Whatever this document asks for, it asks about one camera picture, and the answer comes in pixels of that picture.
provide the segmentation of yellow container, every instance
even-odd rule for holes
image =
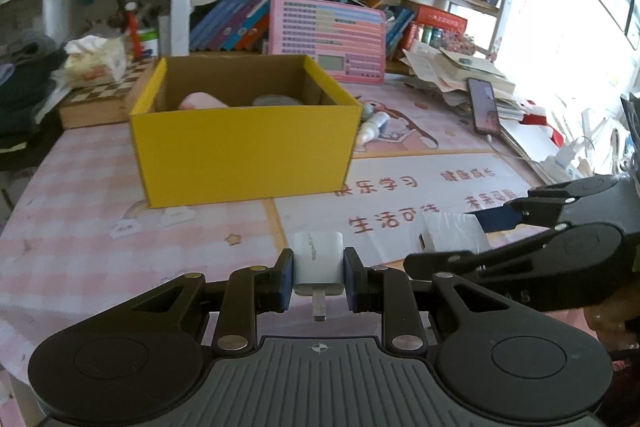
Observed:
[[[229,107],[176,110],[199,91]],[[304,105],[251,107],[266,94]],[[129,122],[148,203],[158,208],[339,190],[360,112],[303,55],[202,54],[160,60]]]

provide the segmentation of checkered wooden board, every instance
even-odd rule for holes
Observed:
[[[85,103],[91,100],[107,100],[110,98],[121,98],[125,96],[129,90],[136,83],[146,68],[152,65],[155,58],[141,58],[135,62],[132,62],[127,68],[127,72],[119,82],[112,82],[111,84],[102,84],[101,86],[81,87],[75,89],[69,93],[66,97],[65,105]]]

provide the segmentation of human hand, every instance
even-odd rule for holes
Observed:
[[[638,335],[625,328],[625,321],[639,316],[640,273],[601,304],[584,309],[588,327],[609,351],[640,347]]]

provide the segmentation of star print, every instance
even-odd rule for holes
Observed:
[[[242,241],[242,237],[240,237],[237,233],[230,233],[225,237],[225,241],[230,247],[233,247],[240,244],[240,242]]]

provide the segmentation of white wall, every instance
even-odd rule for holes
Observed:
[[[497,66],[525,96],[579,114],[616,113],[636,80],[634,50],[598,0],[513,0]]]

